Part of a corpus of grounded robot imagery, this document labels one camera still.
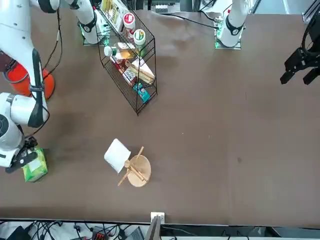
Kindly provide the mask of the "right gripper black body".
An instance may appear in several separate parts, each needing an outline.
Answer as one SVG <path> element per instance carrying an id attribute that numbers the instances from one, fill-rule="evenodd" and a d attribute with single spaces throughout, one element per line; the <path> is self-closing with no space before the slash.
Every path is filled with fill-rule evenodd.
<path id="1" fill-rule="evenodd" d="M 22 168 L 26 164 L 35 160 L 38 157 L 38 154 L 35 150 L 35 147 L 38 145 L 37 140 L 33 137 L 27 137 L 24 140 L 24 144 L 21 149 L 18 150 L 12 157 L 9 167 L 5 168 L 6 173 L 13 173 L 19 168 Z"/>

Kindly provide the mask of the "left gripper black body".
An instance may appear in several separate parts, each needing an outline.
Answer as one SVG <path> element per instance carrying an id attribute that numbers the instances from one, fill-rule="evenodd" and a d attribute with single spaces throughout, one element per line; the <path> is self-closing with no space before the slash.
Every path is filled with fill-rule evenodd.
<path id="1" fill-rule="evenodd" d="M 303 67 L 319 67 L 320 66 L 320 49 L 319 48 L 310 48 L 303 49 L 304 58 L 303 58 Z"/>

